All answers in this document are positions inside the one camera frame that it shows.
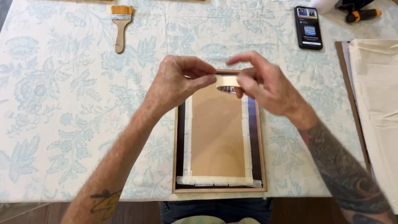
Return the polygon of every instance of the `roll of masking tape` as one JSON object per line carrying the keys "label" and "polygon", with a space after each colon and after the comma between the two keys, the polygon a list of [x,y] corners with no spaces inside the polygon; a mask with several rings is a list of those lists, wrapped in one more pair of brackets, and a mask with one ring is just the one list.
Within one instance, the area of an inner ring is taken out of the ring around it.
{"label": "roll of masking tape", "polygon": [[236,81],[236,75],[216,75],[216,78],[216,87],[222,92],[236,94],[235,87],[240,87]]}

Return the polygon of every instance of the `smartphone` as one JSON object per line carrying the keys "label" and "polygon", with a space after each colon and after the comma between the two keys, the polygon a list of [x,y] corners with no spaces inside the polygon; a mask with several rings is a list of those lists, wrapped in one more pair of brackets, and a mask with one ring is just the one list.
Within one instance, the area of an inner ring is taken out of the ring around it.
{"label": "smartphone", "polygon": [[301,49],[320,50],[323,48],[318,12],[315,8],[295,7],[298,46]]}

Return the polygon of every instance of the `dark jeans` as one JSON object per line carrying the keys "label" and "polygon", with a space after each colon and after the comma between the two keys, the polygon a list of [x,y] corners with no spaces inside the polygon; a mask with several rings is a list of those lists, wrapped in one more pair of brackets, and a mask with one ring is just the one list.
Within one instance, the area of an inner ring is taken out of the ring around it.
{"label": "dark jeans", "polygon": [[226,223],[253,218],[268,224],[272,217],[272,198],[160,201],[159,208],[162,224],[191,216],[213,216]]}

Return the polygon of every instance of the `floral tablecloth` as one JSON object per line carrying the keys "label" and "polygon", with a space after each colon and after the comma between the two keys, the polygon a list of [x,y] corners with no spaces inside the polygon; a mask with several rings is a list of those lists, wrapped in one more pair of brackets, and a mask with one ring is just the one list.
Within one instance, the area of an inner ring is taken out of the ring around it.
{"label": "floral tablecloth", "polygon": [[[346,24],[320,16],[324,48],[298,48],[295,0],[120,0],[134,6],[125,52],[114,51],[116,2],[14,0],[0,33],[0,202],[70,201],[142,103],[167,54],[219,69],[256,50],[277,63],[331,131],[363,163],[334,41],[396,39],[398,6]],[[232,69],[242,69],[241,64]],[[153,129],[121,200],[329,196],[297,130],[261,111],[267,193],[171,193],[174,111]]]}

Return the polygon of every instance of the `power drill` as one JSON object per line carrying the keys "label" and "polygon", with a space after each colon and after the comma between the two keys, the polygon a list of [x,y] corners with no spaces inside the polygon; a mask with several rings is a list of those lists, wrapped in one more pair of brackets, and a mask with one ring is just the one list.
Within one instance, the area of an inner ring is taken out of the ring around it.
{"label": "power drill", "polygon": [[370,20],[381,15],[378,9],[360,10],[373,1],[374,0],[339,0],[335,7],[340,10],[347,10],[348,15],[345,20],[347,23],[353,23],[361,20]]}

